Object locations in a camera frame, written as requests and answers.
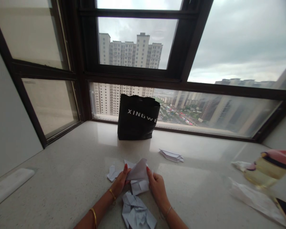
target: cloudy sky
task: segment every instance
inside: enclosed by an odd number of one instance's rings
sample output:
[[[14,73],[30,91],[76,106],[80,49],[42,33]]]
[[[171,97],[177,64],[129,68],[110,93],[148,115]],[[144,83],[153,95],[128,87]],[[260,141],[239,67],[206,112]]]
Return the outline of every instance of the cloudy sky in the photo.
[[[98,0],[99,8],[178,10],[180,0]],[[112,40],[150,35],[162,43],[166,69],[177,20],[99,18],[99,31]],[[241,78],[277,80],[286,68],[286,0],[214,0],[189,81],[215,83]]]

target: water bottle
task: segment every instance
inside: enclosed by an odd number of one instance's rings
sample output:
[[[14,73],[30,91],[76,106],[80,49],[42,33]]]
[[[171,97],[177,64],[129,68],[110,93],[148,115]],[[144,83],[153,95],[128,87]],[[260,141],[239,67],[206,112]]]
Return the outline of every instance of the water bottle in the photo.
[[[286,150],[271,149],[248,166],[244,172],[251,183],[268,188],[286,174]]]

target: woman's hand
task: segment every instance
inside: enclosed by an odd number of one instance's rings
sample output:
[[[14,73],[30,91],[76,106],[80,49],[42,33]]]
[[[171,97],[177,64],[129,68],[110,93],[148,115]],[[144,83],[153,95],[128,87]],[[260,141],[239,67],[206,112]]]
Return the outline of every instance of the woman's hand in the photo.
[[[116,198],[121,194],[121,192],[124,188],[124,185],[130,183],[130,181],[125,181],[126,176],[130,171],[131,171],[131,169],[129,169],[127,164],[125,164],[124,170],[122,172],[120,172],[118,177],[115,179],[114,183],[111,185],[110,188],[111,188],[111,190],[112,190],[112,192]]]
[[[169,210],[171,204],[168,201],[165,185],[163,177],[157,173],[152,173],[152,171],[146,167],[147,175],[149,179],[149,186],[152,190],[153,197],[156,200],[158,207],[163,215],[166,215],[167,211]]]

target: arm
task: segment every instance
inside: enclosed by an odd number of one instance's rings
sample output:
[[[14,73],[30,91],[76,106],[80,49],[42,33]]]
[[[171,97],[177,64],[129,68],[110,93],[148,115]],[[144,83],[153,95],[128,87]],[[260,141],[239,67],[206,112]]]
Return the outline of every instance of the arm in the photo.
[[[130,172],[131,169],[128,169],[127,164],[124,166],[123,172],[121,172],[118,177],[115,179],[114,183],[110,187],[114,196],[117,198],[125,184],[129,184],[130,181],[125,181],[127,174]],[[105,215],[107,209],[110,205],[114,202],[113,195],[109,190],[105,192],[105,194],[99,199],[98,202],[93,206],[96,215],[96,227],[101,222],[101,219]],[[75,226],[75,229],[82,229],[82,228],[95,228],[94,222],[94,214],[91,210],[87,212],[87,214],[81,219],[81,221]]]
[[[148,167],[146,167],[146,170],[153,196],[161,213],[165,216],[169,227],[171,229],[188,229],[173,208],[168,212],[171,204],[166,195],[163,177],[157,173],[152,173]]]

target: black shopping bag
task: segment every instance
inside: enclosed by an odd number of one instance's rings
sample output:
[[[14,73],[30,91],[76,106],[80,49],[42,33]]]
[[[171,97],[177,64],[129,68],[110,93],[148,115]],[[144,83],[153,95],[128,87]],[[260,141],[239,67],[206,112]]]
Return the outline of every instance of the black shopping bag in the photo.
[[[119,140],[144,140],[152,137],[160,103],[150,97],[121,94],[118,138]]]

